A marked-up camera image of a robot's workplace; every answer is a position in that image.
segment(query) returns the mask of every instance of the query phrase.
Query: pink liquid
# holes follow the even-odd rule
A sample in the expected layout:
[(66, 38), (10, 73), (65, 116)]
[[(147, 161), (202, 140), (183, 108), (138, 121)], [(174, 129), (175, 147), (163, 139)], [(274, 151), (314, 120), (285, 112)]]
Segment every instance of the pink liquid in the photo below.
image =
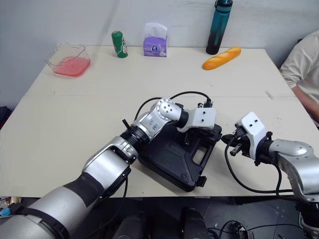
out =
[(55, 74), (62, 76), (80, 76), (89, 67), (91, 60), (81, 57), (67, 57), (60, 62), (60, 66), (53, 69)]

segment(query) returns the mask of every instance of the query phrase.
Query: teal water bottle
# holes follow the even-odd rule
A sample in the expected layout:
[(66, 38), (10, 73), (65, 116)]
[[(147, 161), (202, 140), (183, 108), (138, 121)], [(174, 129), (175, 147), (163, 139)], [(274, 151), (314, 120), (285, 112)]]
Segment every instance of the teal water bottle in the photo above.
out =
[(232, 0), (216, 0), (215, 2), (216, 9), (206, 46), (206, 52), (210, 55), (217, 54), (219, 50), (232, 6)]

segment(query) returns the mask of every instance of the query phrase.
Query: person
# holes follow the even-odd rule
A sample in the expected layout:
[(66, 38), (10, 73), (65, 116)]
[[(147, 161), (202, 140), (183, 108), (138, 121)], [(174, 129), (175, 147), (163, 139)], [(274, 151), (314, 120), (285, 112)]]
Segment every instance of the person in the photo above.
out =
[(293, 48), (280, 72), (319, 129), (319, 30)]

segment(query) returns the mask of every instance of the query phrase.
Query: white tissue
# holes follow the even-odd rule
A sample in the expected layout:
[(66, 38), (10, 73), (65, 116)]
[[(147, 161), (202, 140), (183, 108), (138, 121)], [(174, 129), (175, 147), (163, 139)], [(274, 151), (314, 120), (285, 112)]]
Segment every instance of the white tissue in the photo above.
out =
[(144, 27), (145, 38), (154, 36), (166, 40), (167, 37), (167, 27), (156, 22), (149, 22), (145, 24)]

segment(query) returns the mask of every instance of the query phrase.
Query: clear plastic container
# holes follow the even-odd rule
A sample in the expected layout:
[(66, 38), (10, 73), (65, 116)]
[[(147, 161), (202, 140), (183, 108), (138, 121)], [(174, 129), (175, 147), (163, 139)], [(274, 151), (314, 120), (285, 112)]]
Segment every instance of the clear plastic container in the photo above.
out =
[(91, 60), (83, 45), (59, 44), (55, 52), (44, 59), (56, 75), (77, 77), (89, 67)]

